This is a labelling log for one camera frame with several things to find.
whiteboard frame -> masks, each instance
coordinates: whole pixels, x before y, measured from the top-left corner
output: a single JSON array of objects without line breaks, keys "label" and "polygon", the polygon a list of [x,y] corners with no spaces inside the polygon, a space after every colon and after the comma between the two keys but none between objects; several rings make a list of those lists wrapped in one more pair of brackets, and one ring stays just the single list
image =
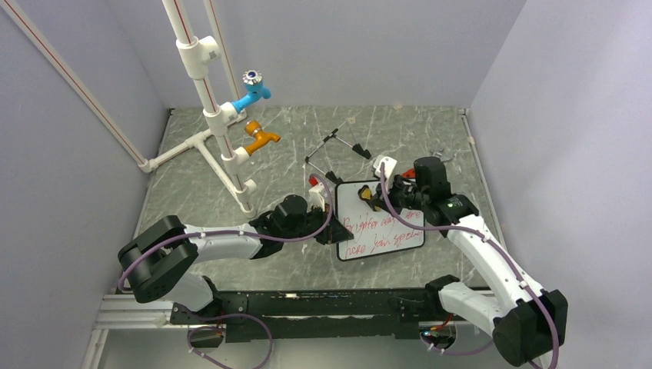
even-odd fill
[{"label": "whiteboard frame", "polygon": [[[340,221],[340,218],[339,218],[339,215],[338,215],[338,189],[340,188],[340,185],[346,185],[346,184],[350,184],[350,183],[369,183],[369,182],[374,182],[375,185],[377,185],[378,183],[381,183],[381,181],[379,179],[373,178],[373,179],[365,179],[365,180],[362,180],[362,181],[341,182],[341,183],[338,183],[338,184],[335,185],[335,190],[334,190],[334,192],[335,192],[335,207],[334,208],[335,208],[335,217],[337,217],[338,221]],[[425,219],[425,217],[423,217],[422,219],[423,219],[423,224],[421,224],[421,226],[425,226],[426,219]],[[387,255],[387,254],[393,254],[394,252],[407,251],[407,250],[412,250],[412,249],[415,249],[415,248],[423,247],[423,245],[426,244],[426,231],[424,231],[424,241],[421,242],[421,244],[419,244],[417,246],[412,246],[412,247],[409,247],[409,248],[401,248],[399,250],[394,250],[394,251],[381,252],[381,253],[373,254],[373,255],[360,256],[359,258],[350,258],[350,259],[342,259],[342,258],[340,258],[340,243],[341,242],[338,242],[337,244],[335,244],[335,254],[338,257],[338,260],[339,261],[355,261],[355,260],[360,260],[360,259],[372,258],[374,256],[382,256],[382,255]]]}]

blue faucet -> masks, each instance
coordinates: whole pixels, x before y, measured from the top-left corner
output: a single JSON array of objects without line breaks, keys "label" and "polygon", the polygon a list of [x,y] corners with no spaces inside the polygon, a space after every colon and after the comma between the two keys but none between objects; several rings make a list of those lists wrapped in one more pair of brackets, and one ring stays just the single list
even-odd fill
[{"label": "blue faucet", "polygon": [[269,88],[263,86],[263,74],[259,71],[253,69],[246,71],[242,76],[242,81],[244,82],[244,86],[248,93],[240,100],[232,102],[233,107],[238,114],[261,98],[271,97],[271,91],[269,91]]}]

whiteboard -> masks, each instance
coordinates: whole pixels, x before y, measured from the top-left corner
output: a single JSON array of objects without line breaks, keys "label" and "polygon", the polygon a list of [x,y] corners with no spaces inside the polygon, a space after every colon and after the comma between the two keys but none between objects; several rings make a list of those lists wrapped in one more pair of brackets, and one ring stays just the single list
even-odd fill
[{"label": "whiteboard", "polygon": [[[338,220],[354,235],[353,240],[338,244],[338,259],[366,258],[423,246],[423,231],[401,224],[386,211],[372,211],[358,197],[358,190],[365,184],[375,191],[378,181],[345,182],[335,187]],[[401,217],[411,224],[424,225],[421,211],[403,209]]]}]

faucet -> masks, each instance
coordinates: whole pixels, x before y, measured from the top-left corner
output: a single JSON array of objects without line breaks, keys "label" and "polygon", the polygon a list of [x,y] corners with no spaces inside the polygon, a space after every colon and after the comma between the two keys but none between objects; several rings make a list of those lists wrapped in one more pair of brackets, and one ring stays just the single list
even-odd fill
[{"label": "faucet", "polygon": [[259,71],[253,69],[246,71],[242,75],[242,81],[244,82],[244,87],[248,92],[240,100],[232,102],[233,107],[238,114],[261,98],[267,99],[271,97],[271,91],[269,91],[269,88],[263,86],[263,74]]},{"label": "faucet", "polygon": [[281,140],[281,136],[275,133],[263,131],[263,128],[261,127],[260,123],[258,123],[258,121],[248,122],[244,127],[244,131],[256,139],[253,144],[244,148],[247,153],[249,153],[249,156],[252,156],[254,152],[256,152],[259,148],[265,146],[269,141],[279,142]]}]

gray marble tabletop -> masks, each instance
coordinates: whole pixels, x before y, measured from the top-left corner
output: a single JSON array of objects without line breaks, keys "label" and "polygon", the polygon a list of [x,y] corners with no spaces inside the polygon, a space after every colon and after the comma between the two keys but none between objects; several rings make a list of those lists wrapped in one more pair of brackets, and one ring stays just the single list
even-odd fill
[{"label": "gray marble tabletop", "polygon": [[[314,170],[304,165],[305,155],[347,118],[354,118],[353,133],[371,152],[372,159],[365,160],[343,144],[331,141],[314,157],[319,168],[331,169],[345,181],[372,179],[371,164],[379,154],[397,159],[397,170],[402,173],[414,159],[443,147],[455,153],[455,159],[446,164],[453,191],[467,195],[478,206],[495,234],[494,215],[455,107],[253,106],[247,111],[247,120],[256,119],[265,131],[281,136],[278,143],[271,142],[254,153],[242,170],[243,178],[258,183],[259,191],[252,195],[252,202],[259,214],[271,210],[288,194],[308,196],[307,176]],[[164,150],[207,128],[200,108],[175,109],[168,124]],[[253,141],[245,134],[244,126],[245,122],[240,122],[229,128],[235,147]],[[353,140],[345,126],[341,135],[347,141]],[[215,138],[208,139],[207,147],[219,158]],[[194,149],[157,169],[140,231],[168,214],[197,226],[248,221]],[[486,286],[469,260],[438,233],[426,234],[421,248],[355,261],[339,261],[335,246],[316,241],[305,244],[307,247],[303,243],[286,244],[281,252],[255,261],[208,261],[191,271],[209,276],[223,291],[418,288],[446,274],[456,275],[470,286]]]}]

